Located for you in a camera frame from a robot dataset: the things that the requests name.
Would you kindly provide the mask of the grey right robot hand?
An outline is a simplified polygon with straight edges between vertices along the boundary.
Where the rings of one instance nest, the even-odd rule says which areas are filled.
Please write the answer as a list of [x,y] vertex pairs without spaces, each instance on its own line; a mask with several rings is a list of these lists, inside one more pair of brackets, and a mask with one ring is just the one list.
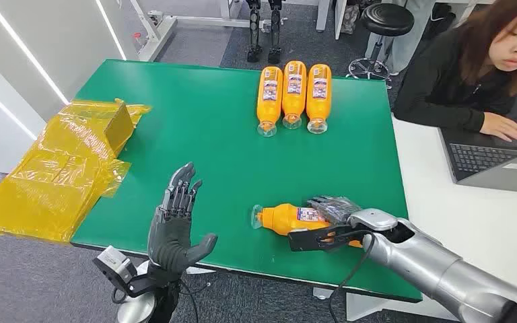
[[315,196],[308,199],[306,204],[333,225],[347,223],[352,213],[362,210],[359,205],[344,196]]

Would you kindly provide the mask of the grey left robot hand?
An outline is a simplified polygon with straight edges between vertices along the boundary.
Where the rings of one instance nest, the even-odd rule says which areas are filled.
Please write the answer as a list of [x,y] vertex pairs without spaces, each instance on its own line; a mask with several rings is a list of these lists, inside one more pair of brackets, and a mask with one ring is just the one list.
[[191,244],[192,213],[202,185],[201,180],[191,183],[195,172],[189,162],[173,173],[151,221],[148,273],[167,281],[179,280],[188,267],[209,255],[217,243],[218,236],[210,233],[198,244]]

